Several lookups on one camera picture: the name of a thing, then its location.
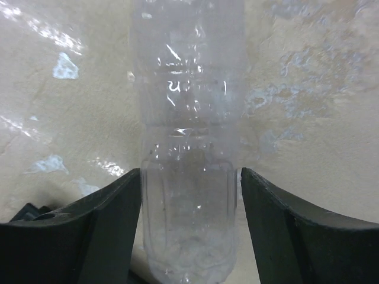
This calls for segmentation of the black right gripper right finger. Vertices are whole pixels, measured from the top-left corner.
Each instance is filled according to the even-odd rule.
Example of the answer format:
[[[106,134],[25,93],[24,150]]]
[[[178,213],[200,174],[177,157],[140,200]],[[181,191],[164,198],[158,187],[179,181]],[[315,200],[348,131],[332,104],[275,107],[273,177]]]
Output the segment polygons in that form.
[[[378,224],[305,201],[249,168],[243,203],[261,283],[378,283]]]

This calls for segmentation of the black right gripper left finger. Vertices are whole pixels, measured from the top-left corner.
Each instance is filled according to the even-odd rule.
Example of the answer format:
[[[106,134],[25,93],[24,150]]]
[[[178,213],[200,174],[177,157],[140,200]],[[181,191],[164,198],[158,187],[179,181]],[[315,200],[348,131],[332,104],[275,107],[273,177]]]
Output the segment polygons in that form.
[[[127,283],[141,202],[133,169],[52,219],[1,224],[1,282]]]

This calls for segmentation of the clear plastic bottle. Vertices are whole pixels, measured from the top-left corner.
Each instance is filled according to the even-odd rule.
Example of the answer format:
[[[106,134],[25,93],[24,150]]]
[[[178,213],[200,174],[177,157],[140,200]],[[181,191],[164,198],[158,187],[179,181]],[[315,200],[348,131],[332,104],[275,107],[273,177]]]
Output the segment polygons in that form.
[[[223,283],[236,263],[243,1],[133,1],[143,242],[161,283]]]

